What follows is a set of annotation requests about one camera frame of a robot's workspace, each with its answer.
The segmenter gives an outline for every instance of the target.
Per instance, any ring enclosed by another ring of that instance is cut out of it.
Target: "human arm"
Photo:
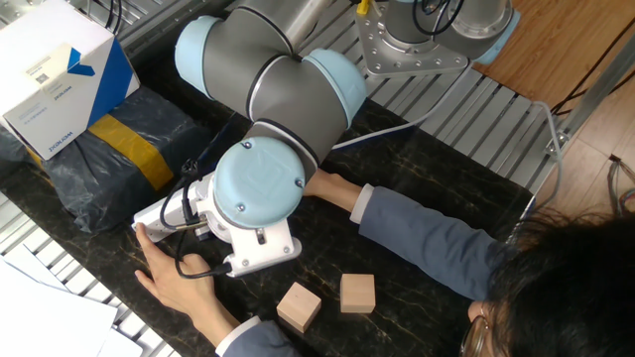
[[[155,246],[142,224],[137,225],[137,239],[152,274],[150,279],[142,271],[136,271],[139,282],[162,304],[187,314],[194,327],[216,347],[218,355],[300,357],[273,322],[261,323],[256,316],[240,324],[216,298],[212,277],[196,280],[181,278],[175,268],[175,260]],[[205,260],[195,254],[186,255],[181,268],[185,274],[209,271]]]
[[[513,252],[484,231],[387,188],[362,188],[324,172],[314,178],[307,185],[306,195],[348,210],[351,220],[360,224],[362,236],[467,298],[485,299],[491,272]]]

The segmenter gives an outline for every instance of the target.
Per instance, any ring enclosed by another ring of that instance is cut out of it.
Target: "shirt cuff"
[[[370,197],[372,197],[374,190],[375,187],[367,184],[361,190],[361,193],[359,193],[359,197],[357,197],[357,201],[355,202],[353,211],[350,213],[350,220],[353,223],[361,223],[361,219],[364,216],[364,212],[366,211],[366,206],[368,205],[368,201],[370,200]]]
[[[250,319],[243,322],[240,326],[234,328],[233,331],[229,332],[227,337],[225,337],[220,343],[218,347],[216,347],[216,354],[220,357],[225,354],[227,348],[238,338],[241,334],[247,332],[248,329],[260,323],[260,317],[253,316]]]

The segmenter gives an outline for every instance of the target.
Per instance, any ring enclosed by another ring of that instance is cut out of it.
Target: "table surface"
[[[213,131],[233,118],[221,147],[239,140],[248,129],[246,119],[238,119],[230,109],[179,80],[170,57],[158,59],[139,75],[145,85]],[[367,101],[345,138],[403,122]],[[395,189],[501,240],[508,237],[532,197],[528,190],[421,130],[395,133],[333,152],[322,167],[358,184]],[[147,268],[130,222],[101,234],[80,232],[44,175],[27,165],[0,178],[0,190],[183,356],[214,355],[213,346],[188,318],[161,306],[137,283],[133,272]],[[304,246],[300,258],[241,279],[217,279],[219,298],[240,320],[258,314],[278,321],[276,305],[293,282],[298,282],[322,299],[321,311],[304,335],[281,322],[304,356],[457,354],[468,326],[467,299],[359,236],[346,212],[326,202],[304,199],[289,222]],[[174,255],[176,243],[176,237],[171,237],[159,246]],[[187,245],[187,253],[200,253],[211,265],[230,250],[219,240],[194,243],[190,237]],[[342,273],[375,275],[377,307],[373,313],[339,312]]]

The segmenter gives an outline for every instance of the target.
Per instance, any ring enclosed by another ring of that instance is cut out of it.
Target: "wooden block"
[[[278,315],[301,333],[316,318],[321,299],[298,283],[294,283],[278,304]]]
[[[341,312],[370,313],[375,309],[375,276],[343,274],[339,287]]]

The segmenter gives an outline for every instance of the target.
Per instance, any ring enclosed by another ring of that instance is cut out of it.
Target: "white box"
[[[0,30],[0,124],[50,159],[139,88],[114,36],[64,0]]]

